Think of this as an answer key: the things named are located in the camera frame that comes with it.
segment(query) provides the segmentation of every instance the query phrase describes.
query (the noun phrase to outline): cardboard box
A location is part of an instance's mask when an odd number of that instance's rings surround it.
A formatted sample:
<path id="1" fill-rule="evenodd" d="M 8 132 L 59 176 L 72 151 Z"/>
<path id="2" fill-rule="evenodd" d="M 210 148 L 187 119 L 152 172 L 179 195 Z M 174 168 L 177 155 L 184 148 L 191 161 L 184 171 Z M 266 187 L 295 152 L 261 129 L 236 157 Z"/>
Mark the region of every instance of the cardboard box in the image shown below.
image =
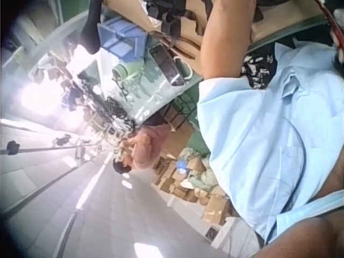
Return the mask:
<path id="1" fill-rule="evenodd" d="M 195 158 L 191 159 L 188 162 L 187 167 L 191 170 L 195 170 L 195 171 L 200 172 L 200 173 L 205 171 L 205 167 L 202 163 L 201 157 L 195 157 Z"/>
<path id="2" fill-rule="evenodd" d="M 180 184 L 181 184 L 181 181 L 175 180 L 175 179 L 174 179 L 174 183 L 173 183 L 174 186 L 180 187 L 180 186 L 181 186 Z"/>
<path id="3" fill-rule="evenodd" d="M 205 207 L 202 219 L 210 223 L 223 225 L 226 221 L 229 204 L 228 199 L 212 195 Z"/>
<path id="4" fill-rule="evenodd" d="M 160 157 L 153 167 L 154 172 L 157 175 L 164 173 L 167 170 L 169 163 L 170 163 L 169 160 L 166 160 L 166 159 Z"/>
<path id="5" fill-rule="evenodd" d="M 182 175 L 182 174 L 180 174 L 180 173 L 178 172 L 177 169 L 174 171 L 174 173 L 173 173 L 173 175 L 172 175 L 172 178 L 174 178 L 175 180 L 177 180 L 177 181 L 179 181 L 179 182 L 182 182 L 182 181 L 183 181 L 185 178 L 187 178 L 187 177 L 188 177 L 188 174 Z"/>
<path id="6" fill-rule="evenodd" d="M 163 175 L 167 178 L 172 177 L 174 171 L 176 170 L 177 162 L 175 160 L 170 161 L 167 169 L 164 171 Z"/>
<path id="7" fill-rule="evenodd" d="M 187 194 L 184 196 L 183 200 L 191 203 L 196 203 L 198 201 L 198 197 L 195 196 L 195 191 L 189 190 Z"/>
<path id="8" fill-rule="evenodd" d="M 202 206 L 206 206 L 209 202 L 209 197 L 205 196 L 205 197 L 199 197 L 199 204 Z"/>
<path id="9" fill-rule="evenodd" d="M 169 187 L 174 183 L 174 179 L 172 178 L 166 178 L 162 177 L 160 180 L 159 185 L 157 186 L 161 191 L 167 192 L 168 194 L 170 193 Z"/>
<path id="10" fill-rule="evenodd" d="M 218 196 L 226 196 L 226 193 L 219 185 L 213 188 L 213 190 L 211 191 L 211 194 L 218 195 Z"/>
<path id="11" fill-rule="evenodd" d="M 178 198 L 183 199 L 185 195 L 187 195 L 187 191 L 180 187 L 174 187 L 172 194 L 177 196 Z"/>
<path id="12" fill-rule="evenodd" d="M 207 191 L 201 190 L 200 188 L 195 188 L 194 192 L 198 198 L 204 198 L 208 195 Z"/>
<path id="13" fill-rule="evenodd" d="M 159 185 L 162 177 L 163 177 L 162 174 L 158 175 L 158 176 L 156 177 L 156 179 L 153 181 L 153 183 L 154 183 L 155 185 Z"/>

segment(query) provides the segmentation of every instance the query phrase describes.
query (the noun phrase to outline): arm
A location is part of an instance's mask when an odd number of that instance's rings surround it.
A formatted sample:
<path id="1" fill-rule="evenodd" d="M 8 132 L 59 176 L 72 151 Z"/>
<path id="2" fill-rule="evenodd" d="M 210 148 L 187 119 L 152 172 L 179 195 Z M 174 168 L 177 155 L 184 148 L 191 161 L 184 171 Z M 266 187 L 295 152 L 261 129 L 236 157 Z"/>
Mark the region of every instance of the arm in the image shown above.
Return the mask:
<path id="1" fill-rule="evenodd" d="M 216 0 L 200 50 L 205 80 L 239 77 L 250 43 L 256 0 Z"/>
<path id="2" fill-rule="evenodd" d="M 337 232 L 327 220 L 305 219 L 258 251 L 252 258 L 335 257 L 337 237 Z"/>

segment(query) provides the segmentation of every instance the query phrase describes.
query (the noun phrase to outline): mobile phone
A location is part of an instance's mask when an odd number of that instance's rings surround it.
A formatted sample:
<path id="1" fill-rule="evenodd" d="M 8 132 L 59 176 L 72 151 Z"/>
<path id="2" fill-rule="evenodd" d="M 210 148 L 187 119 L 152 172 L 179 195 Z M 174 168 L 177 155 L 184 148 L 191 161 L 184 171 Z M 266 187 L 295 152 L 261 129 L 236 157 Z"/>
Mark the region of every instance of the mobile phone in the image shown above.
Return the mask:
<path id="1" fill-rule="evenodd" d="M 149 50 L 150 55 L 160 68 L 167 81 L 172 86 L 184 86 L 185 80 L 176 63 L 174 62 L 171 54 L 162 45 L 158 44 Z"/>

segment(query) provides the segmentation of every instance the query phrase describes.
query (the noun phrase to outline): forearm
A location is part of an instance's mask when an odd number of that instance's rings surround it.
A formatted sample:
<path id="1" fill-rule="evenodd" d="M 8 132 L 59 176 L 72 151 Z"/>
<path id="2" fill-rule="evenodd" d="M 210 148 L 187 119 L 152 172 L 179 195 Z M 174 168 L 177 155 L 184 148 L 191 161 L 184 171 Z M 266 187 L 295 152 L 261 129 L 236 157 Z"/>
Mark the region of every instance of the forearm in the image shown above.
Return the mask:
<path id="1" fill-rule="evenodd" d="M 215 0 L 200 53 L 204 79 L 240 76 L 255 6 L 256 0 Z"/>

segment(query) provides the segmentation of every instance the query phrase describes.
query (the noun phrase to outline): blue plastic crate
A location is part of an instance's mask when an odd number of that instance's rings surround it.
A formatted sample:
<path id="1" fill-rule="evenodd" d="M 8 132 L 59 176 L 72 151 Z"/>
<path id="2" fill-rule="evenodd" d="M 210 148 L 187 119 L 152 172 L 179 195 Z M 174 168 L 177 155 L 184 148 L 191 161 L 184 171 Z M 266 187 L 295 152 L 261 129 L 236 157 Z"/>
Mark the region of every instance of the blue plastic crate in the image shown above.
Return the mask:
<path id="1" fill-rule="evenodd" d="M 147 33 L 138 25 L 116 17 L 98 24 L 101 47 L 123 62 L 139 61 L 144 58 Z"/>

